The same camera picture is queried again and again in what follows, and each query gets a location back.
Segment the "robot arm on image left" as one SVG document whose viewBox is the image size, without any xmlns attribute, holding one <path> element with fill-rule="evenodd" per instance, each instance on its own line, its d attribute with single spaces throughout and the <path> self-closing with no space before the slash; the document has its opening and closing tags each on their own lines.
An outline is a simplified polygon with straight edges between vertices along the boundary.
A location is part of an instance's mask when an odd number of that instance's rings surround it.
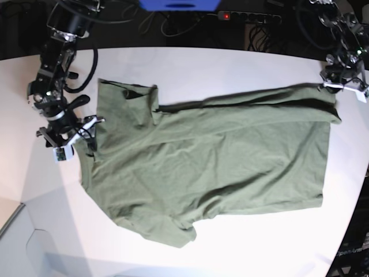
<svg viewBox="0 0 369 277">
<path fill-rule="evenodd" d="M 68 86 L 68 80 L 78 78 L 70 71 L 77 55 L 77 42 L 89 36 L 94 24 L 124 24 L 130 18 L 108 20 L 100 18 L 107 1 L 57 1 L 47 21 L 51 35 L 40 55 L 40 68 L 29 83 L 27 97 L 32 97 L 34 109 L 46 119 L 47 126 L 36 132 L 51 147 L 57 160 L 67 160 L 74 154 L 73 144 L 84 140 L 91 152 L 97 150 L 96 125 L 104 118 L 96 115 L 78 118 L 74 109 L 90 101 L 82 91 L 90 83 L 99 59 L 92 47 L 93 61 L 85 81 L 78 88 Z"/>
</svg>

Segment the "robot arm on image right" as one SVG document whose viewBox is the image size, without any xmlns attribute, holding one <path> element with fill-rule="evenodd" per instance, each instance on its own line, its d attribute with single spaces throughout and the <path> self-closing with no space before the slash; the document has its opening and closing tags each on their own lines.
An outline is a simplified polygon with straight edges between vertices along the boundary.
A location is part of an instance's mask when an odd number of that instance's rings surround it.
<svg viewBox="0 0 369 277">
<path fill-rule="evenodd" d="M 321 46 L 308 34 L 302 19 L 305 3 L 312 7 L 319 22 L 330 29 L 332 45 Z M 367 99 L 364 59 L 368 56 L 368 24 L 361 23 L 354 12 L 343 13 L 336 1 L 297 1 L 295 17 L 308 42 L 318 49 L 332 50 L 326 56 L 327 65 L 320 72 L 322 86 L 330 93 L 346 89 Z"/>
</svg>

